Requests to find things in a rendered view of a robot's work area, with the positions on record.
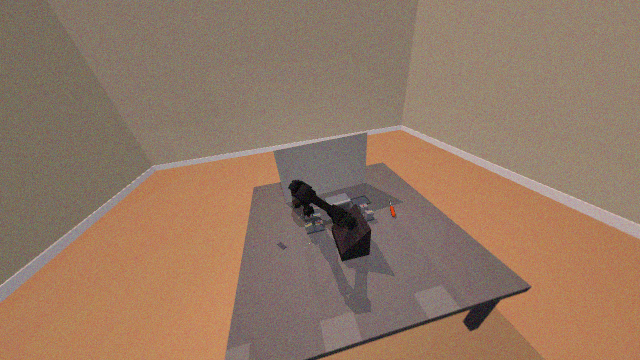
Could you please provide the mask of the dark grey flat panel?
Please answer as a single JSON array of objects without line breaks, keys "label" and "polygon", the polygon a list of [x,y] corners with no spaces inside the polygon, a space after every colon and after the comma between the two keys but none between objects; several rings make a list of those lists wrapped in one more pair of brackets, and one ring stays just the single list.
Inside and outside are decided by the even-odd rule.
[{"label": "dark grey flat panel", "polygon": [[293,180],[316,196],[365,183],[367,132],[273,150],[285,202],[292,202]]}]

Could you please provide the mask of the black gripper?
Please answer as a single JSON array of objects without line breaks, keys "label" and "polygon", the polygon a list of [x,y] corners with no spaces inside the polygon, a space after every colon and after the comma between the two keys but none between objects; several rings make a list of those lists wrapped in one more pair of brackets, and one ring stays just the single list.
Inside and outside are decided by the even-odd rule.
[{"label": "black gripper", "polygon": [[304,205],[304,209],[303,209],[304,215],[307,215],[308,217],[310,217],[310,215],[314,213],[313,207],[306,203],[302,204],[302,206],[303,205]]}]

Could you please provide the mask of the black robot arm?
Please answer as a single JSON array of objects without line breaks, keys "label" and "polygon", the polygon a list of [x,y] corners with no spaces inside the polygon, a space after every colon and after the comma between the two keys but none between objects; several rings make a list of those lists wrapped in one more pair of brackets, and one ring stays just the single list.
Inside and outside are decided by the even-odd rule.
[{"label": "black robot arm", "polygon": [[[316,196],[316,192],[311,189],[312,187],[303,181],[293,180],[288,189],[291,190],[291,195],[295,198],[292,203],[295,208],[301,207],[302,204],[310,204],[318,206],[327,212],[332,221],[340,227],[347,226],[349,231],[358,226],[356,216],[352,217],[351,213],[342,207],[337,205],[330,205],[324,200]],[[303,203],[304,202],[304,203]],[[344,211],[345,210],[345,211]]]}]

